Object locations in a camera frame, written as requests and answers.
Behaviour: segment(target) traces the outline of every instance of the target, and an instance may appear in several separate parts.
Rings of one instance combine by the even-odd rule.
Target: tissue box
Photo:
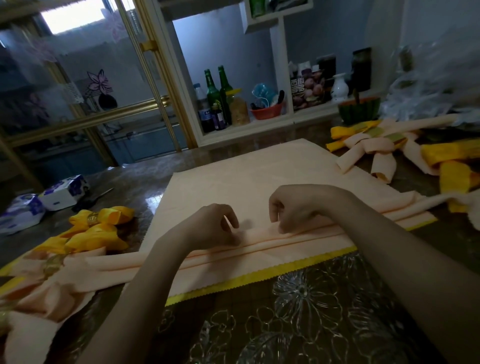
[[[57,211],[75,205],[89,188],[85,178],[79,174],[47,188],[38,198],[47,210]]]
[[[45,214],[36,194],[23,194],[16,197],[0,216],[0,234],[10,235],[40,222]]]

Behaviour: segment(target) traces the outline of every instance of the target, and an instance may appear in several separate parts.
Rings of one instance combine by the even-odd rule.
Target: hand
[[[186,234],[185,241],[189,251],[210,249],[219,245],[238,245],[240,242],[232,233],[225,217],[234,228],[239,228],[239,221],[231,206],[211,204],[202,207],[174,229]]]
[[[268,201],[270,221],[280,221],[280,233],[292,232],[317,215],[331,217],[333,209],[352,198],[351,192],[326,184],[283,185]]]

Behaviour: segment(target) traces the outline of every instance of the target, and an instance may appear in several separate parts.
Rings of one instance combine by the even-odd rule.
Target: glass jar
[[[246,125],[250,123],[247,103],[240,96],[236,96],[241,88],[227,91],[225,94],[228,100],[228,107],[232,115],[232,126]]]

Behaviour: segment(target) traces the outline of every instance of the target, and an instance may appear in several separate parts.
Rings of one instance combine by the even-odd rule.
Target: white vase
[[[342,102],[348,98],[348,85],[345,82],[345,74],[339,73],[333,76],[335,78],[335,82],[332,87],[332,101]]]

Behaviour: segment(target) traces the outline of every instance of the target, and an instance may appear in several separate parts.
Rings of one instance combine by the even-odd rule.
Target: red bowl
[[[276,104],[269,108],[259,109],[259,110],[250,110],[257,120],[266,120],[274,118],[275,116],[279,116],[282,113],[282,106],[281,104]]]

